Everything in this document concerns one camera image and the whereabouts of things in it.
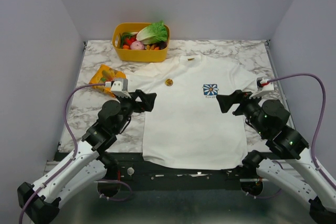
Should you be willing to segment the gold round brooch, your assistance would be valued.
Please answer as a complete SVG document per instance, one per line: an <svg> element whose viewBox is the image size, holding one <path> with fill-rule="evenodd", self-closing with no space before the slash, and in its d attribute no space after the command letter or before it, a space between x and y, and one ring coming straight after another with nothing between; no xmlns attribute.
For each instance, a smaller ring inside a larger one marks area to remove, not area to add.
<svg viewBox="0 0 336 224"><path fill-rule="evenodd" d="M173 85L173 80L168 78L165 80L165 85L168 86L168 87L171 87Z"/></svg>

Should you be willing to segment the white t-shirt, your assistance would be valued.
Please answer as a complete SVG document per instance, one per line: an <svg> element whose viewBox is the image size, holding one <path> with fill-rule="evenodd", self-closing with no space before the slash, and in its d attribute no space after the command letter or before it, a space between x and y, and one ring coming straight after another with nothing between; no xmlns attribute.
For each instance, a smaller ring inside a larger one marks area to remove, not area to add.
<svg viewBox="0 0 336 224"><path fill-rule="evenodd" d="M218 94L255 91L257 75L227 59L179 56L127 73L128 89L156 93L145 115L142 156L169 168L230 169L248 153L242 116L222 113ZM173 85L165 85L166 79Z"/></svg>

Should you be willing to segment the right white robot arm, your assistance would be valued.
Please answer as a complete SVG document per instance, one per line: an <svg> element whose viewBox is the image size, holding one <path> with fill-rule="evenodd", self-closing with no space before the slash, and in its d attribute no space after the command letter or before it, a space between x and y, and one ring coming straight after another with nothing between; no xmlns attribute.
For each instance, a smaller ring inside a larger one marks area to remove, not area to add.
<svg viewBox="0 0 336 224"><path fill-rule="evenodd" d="M286 191L309 210L316 223L335 223L335 179L312 158L312 148L301 134L287 125L290 113L279 100L266 100L259 104L250 92L236 90L230 95L217 95L222 113L232 105L238 108L234 116L244 115L246 122L263 140L272 153L290 164L301 179L285 172L258 151L252 151L241 165L249 178L265 178Z"/></svg>

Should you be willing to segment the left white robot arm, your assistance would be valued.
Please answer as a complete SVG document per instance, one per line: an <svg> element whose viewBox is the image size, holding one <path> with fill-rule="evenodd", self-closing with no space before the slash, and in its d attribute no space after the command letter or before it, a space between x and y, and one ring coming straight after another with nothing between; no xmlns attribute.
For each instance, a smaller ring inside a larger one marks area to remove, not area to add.
<svg viewBox="0 0 336 224"><path fill-rule="evenodd" d="M96 122L81 141L75 141L73 151L40 179L18 187L19 222L27 215L33 223L51 223L65 203L89 184L103 178L120 183L118 162L107 149L128 126L133 113L153 110L155 98L156 93L135 90L105 102Z"/></svg>

